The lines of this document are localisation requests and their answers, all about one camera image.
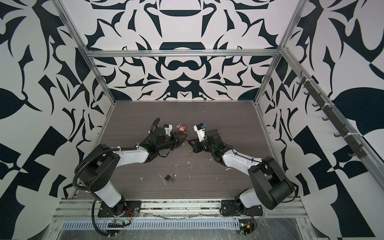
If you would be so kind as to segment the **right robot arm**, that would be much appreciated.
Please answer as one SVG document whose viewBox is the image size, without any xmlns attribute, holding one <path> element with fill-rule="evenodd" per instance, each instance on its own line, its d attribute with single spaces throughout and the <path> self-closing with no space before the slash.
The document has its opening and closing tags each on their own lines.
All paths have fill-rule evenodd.
<svg viewBox="0 0 384 240">
<path fill-rule="evenodd" d="M 292 182 L 272 157 L 264 159 L 241 154 L 232 146 L 225 144 L 218 130 L 206 131 L 194 127 L 198 137 L 189 140 L 194 153 L 210 153 L 213 159 L 226 167 L 236 169 L 250 177 L 253 188 L 247 189 L 236 197 L 238 206 L 248 210 L 264 206 L 273 210 L 294 193 Z"/>
</svg>

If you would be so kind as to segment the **red padlock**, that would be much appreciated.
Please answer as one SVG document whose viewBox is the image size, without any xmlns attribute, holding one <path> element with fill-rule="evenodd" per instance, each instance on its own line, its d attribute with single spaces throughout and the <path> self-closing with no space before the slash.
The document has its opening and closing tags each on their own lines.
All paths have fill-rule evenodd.
<svg viewBox="0 0 384 240">
<path fill-rule="evenodd" d="M 177 125 L 177 128 L 179 133 L 184 134 L 187 129 L 187 123 L 186 122 L 180 123 L 179 125 Z"/>
</svg>

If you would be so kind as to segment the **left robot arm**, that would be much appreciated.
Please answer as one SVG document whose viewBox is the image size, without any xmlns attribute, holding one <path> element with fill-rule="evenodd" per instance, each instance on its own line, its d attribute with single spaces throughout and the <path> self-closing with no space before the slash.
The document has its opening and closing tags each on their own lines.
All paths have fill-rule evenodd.
<svg viewBox="0 0 384 240">
<path fill-rule="evenodd" d="M 173 131 L 172 125 L 158 127 L 160 118 L 154 120 L 145 139 L 134 147 L 110 148 L 97 145 L 75 168 L 73 187 L 90 193 L 110 209 L 121 209 L 125 200 L 111 182 L 116 168 L 149 163 L 163 150 L 173 151 L 186 141 L 188 135 Z"/>
</svg>

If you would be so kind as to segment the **black padlock with keys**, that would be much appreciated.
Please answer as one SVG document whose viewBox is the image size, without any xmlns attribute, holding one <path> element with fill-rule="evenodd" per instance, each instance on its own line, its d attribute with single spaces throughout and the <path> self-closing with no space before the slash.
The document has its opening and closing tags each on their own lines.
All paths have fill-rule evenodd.
<svg viewBox="0 0 384 240">
<path fill-rule="evenodd" d="M 159 175 L 159 177 L 162 179 L 162 181 L 163 181 L 163 184 L 166 186 L 167 185 L 167 183 L 174 183 L 175 181 L 176 181 L 176 179 L 175 179 L 175 174 L 174 173 L 169 173 L 169 174 L 167 174 L 166 176 L 162 176 L 162 175 L 160 175 L 160 174 L 158 174 Z"/>
</svg>

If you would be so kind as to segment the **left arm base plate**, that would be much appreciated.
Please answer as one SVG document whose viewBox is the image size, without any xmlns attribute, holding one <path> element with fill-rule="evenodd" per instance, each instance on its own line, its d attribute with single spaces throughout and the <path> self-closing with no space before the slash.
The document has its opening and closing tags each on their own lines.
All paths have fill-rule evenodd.
<svg viewBox="0 0 384 240">
<path fill-rule="evenodd" d="M 101 203 L 98 217 L 99 218 L 112 218 L 112 217 L 134 217 L 141 211 L 141 201 L 120 201 L 115 207 L 111 208 L 104 202 Z"/>
</svg>

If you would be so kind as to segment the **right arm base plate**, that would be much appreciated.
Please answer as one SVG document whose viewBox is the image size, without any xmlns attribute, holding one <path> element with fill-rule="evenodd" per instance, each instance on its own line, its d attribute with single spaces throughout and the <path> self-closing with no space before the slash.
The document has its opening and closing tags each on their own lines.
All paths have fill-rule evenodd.
<svg viewBox="0 0 384 240">
<path fill-rule="evenodd" d="M 239 200 L 222 200 L 220 214 L 224 217 L 250 216 L 260 217 L 263 215 L 261 205 L 246 208 Z"/>
</svg>

